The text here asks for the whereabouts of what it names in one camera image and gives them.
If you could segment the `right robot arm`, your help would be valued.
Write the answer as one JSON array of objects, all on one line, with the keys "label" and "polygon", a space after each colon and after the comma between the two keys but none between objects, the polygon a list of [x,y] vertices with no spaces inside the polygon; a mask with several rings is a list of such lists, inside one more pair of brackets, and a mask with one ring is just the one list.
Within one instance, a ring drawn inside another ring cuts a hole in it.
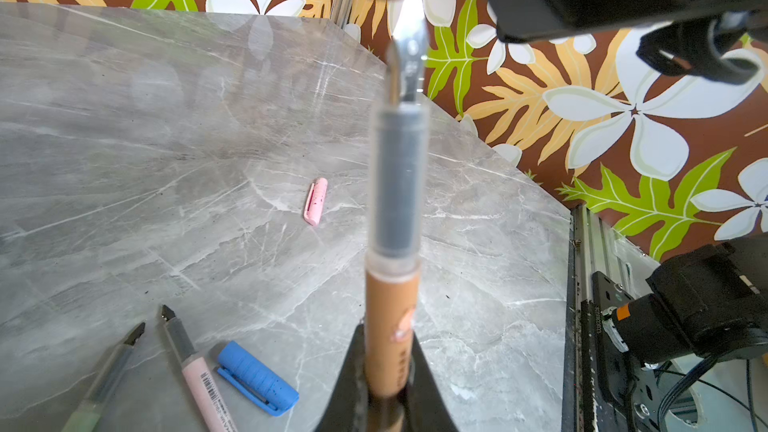
[{"label": "right robot arm", "polygon": [[767,348],[767,0],[487,0],[469,114],[659,266],[609,306],[645,362]]}]

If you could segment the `green pen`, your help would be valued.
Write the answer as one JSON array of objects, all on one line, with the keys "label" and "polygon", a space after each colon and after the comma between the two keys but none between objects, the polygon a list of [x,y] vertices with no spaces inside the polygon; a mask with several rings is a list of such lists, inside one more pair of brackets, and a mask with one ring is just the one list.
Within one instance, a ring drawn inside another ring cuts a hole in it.
[{"label": "green pen", "polygon": [[114,394],[146,323],[134,327],[111,352],[85,396],[71,413],[62,432],[91,432],[100,421],[106,404]]}]

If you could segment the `blue pen cap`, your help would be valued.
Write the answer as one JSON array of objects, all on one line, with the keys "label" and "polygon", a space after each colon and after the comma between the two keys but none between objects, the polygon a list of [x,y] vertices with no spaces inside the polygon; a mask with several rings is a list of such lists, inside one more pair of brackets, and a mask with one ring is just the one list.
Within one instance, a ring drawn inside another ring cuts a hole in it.
[{"label": "blue pen cap", "polygon": [[245,398],[273,417],[299,401],[300,394],[238,343],[227,343],[217,355],[217,373]]}]

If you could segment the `pink pen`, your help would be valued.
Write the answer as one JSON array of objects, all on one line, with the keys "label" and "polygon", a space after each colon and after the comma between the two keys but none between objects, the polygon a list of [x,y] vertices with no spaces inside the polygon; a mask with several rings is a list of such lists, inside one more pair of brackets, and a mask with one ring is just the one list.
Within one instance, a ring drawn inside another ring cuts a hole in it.
[{"label": "pink pen", "polygon": [[180,364],[182,375],[209,431],[237,432],[205,358],[197,351],[183,322],[163,304],[160,309],[166,335]]}]

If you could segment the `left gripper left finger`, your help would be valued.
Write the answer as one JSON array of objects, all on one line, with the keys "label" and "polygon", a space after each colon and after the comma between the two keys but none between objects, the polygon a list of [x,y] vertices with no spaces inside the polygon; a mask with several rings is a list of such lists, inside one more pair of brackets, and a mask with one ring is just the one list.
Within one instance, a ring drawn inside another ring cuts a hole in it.
[{"label": "left gripper left finger", "polygon": [[316,432],[363,432],[367,428],[368,384],[364,371],[364,324],[352,335],[344,362]]}]

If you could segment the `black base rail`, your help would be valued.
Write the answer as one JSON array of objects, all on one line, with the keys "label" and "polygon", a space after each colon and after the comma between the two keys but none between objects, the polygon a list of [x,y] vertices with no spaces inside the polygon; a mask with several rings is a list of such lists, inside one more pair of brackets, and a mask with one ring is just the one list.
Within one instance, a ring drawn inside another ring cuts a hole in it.
[{"label": "black base rail", "polygon": [[657,262],[585,206],[571,215],[568,257],[564,431],[699,431],[697,396],[682,393],[663,422],[661,400],[683,377],[674,362],[646,364],[622,342],[613,313],[649,294]]}]

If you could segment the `pink pen cap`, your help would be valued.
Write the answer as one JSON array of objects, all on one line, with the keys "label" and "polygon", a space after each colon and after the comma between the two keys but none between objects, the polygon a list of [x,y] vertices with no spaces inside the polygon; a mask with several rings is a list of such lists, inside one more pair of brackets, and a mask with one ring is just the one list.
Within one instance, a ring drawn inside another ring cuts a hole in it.
[{"label": "pink pen cap", "polygon": [[322,218],[327,190],[328,181],[323,177],[315,179],[309,186],[303,219],[311,226],[317,226]]}]

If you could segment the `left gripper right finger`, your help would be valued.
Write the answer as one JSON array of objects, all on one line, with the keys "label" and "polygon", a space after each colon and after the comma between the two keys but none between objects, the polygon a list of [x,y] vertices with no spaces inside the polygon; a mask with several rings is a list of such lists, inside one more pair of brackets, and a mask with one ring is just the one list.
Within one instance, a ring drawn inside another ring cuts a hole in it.
[{"label": "left gripper right finger", "polygon": [[413,337],[407,382],[407,430],[413,432],[458,431],[442,399],[417,336]]}]

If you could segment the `brown pen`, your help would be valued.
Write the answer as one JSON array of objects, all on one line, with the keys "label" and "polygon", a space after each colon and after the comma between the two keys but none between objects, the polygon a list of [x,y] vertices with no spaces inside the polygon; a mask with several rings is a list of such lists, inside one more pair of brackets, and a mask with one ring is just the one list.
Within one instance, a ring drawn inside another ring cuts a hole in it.
[{"label": "brown pen", "polygon": [[365,428],[399,431],[421,276],[421,209],[429,140],[422,101],[428,34],[423,0],[403,0],[387,51],[387,90],[371,116],[365,258]]}]

